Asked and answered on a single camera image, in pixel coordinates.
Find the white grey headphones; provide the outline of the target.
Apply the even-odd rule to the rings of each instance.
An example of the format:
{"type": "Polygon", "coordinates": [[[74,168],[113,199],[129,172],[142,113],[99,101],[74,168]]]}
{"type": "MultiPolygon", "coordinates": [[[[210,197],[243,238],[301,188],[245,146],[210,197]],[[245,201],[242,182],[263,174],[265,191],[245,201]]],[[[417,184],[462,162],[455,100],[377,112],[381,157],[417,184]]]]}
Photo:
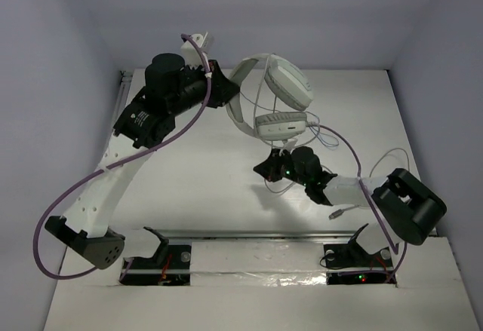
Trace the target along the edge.
{"type": "Polygon", "coordinates": [[[244,119],[240,94],[226,105],[229,118],[242,133],[265,143],[297,138],[308,127],[306,110],[314,98],[309,79],[279,55],[255,54],[236,65],[229,80],[241,88],[258,64],[263,66],[263,74],[253,100],[252,123],[244,119]]]}

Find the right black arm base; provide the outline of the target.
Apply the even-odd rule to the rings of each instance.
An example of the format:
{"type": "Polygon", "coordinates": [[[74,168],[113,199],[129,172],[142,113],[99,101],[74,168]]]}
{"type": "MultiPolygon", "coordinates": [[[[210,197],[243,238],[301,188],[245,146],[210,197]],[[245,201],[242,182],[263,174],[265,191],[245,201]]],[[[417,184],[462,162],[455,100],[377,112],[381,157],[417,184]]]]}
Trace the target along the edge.
{"type": "Polygon", "coordinates": [[[392,250],[379,228],[369,224],[345,243],[324,245],[319,265],[328,271],[330,285],[396,284],[392,250]]]}

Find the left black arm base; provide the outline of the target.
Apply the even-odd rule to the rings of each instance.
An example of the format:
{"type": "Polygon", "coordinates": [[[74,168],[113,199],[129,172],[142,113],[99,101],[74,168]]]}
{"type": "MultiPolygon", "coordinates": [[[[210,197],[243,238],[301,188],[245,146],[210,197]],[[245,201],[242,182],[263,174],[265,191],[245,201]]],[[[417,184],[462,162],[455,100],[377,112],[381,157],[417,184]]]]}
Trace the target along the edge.
{"type": "Polygon", "coordinates": [[[123,260],[118,282],[124,286],[189,286],[192,245],[171,244],[159,231],[144,227],[159,244],[150,257],[133,256],[123,260]]]}

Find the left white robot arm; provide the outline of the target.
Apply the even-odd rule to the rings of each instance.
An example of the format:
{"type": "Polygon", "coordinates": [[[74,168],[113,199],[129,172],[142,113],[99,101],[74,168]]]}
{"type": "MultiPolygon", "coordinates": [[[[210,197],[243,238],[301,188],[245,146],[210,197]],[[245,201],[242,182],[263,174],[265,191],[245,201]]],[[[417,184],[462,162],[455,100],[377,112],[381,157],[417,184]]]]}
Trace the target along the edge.
{"type": "Polygon", "coordinates": [[[61,216],[49,216],[45,230],[89,262],[106,269],[120,257],[125,237],[109,227],[117,204],[150,156],[194,126],[207,108],[225,106],[240,92],[216,60],[188,66],[177,54],[159,54],[144,71],[145,84],[113,127],[108,152],[83,192],[61,216]]]}

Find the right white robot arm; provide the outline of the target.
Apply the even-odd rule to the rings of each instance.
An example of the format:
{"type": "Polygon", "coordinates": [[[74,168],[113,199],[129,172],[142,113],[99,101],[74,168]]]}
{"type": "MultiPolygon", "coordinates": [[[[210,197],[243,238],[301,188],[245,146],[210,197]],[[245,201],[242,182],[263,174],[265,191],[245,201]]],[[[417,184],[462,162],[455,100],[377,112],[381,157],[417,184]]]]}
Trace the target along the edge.
{"type": "Polygon", "coordinates": [[[308,198],[319,205],[375,206],[390,235],[415,246],[427,239],[447,212],[444,201],[403,168],[383,177],[341,176],[324,170],[307,146],[291,152],[274,149],[254,172],[267,182],[289,179],[303,186],[308,198]]]}

